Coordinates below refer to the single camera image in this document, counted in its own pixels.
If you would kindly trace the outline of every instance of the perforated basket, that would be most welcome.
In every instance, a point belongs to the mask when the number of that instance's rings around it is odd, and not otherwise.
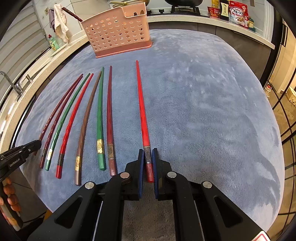
[[[152,45],[145,3],[116,7],[81,22],[96,58]]]

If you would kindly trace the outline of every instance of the wok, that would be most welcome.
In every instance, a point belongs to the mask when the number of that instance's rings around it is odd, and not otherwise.
[[[202,3],[202,0],[165,0],[165,1],[172,6],[187,6],[187,7],[197,7]]]

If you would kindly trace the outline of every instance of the black bottle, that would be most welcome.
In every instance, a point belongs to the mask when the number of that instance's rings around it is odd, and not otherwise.
[[[220,18],[226,21],[229,21],[228,6],[228,0],[220,0]]]

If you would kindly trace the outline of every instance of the green bottle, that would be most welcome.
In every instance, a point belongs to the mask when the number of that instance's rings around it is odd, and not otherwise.
[[[56,51],[57,49],[59,49],[59,45],[53,36],[49,34],[48,39],[49,39],[50,47],[52,48],[53,51]]]

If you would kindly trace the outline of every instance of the red package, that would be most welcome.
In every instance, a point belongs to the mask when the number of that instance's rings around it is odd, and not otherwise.
[[[248,28],[248,6],[240,2],[229,2],[229,21]]]
[[[217,17],[217,18],[220,17],[220,9],[214,8],[214,7],[208,7],[207,10],[209,12],[209,16]]]

